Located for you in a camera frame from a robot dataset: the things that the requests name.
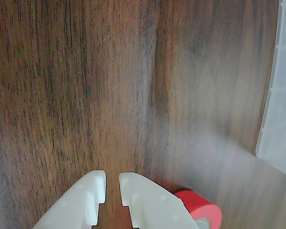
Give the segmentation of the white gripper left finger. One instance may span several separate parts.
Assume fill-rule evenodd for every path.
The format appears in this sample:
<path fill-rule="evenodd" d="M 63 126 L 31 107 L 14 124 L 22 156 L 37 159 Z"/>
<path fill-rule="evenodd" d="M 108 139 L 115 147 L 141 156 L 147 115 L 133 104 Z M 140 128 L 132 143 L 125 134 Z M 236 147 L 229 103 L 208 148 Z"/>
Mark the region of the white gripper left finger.
<path fill-rule="evenodd" d="M 75 182 L 40 218 L 35 229 L 91 229 L 106 199 L 106 173 L 93 170 Z"/>

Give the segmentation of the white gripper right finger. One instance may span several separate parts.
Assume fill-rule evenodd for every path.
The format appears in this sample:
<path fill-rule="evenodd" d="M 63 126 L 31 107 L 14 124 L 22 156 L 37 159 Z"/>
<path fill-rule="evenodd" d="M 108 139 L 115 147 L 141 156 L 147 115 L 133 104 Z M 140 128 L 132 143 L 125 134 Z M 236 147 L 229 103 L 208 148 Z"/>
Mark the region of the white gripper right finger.
<path fill-rule="evenodd" d="M 135 229 L 197 229 L 198 225 L 180 198 L 134 173 L 119 175 L 122 205 L 129 208 Z"/>

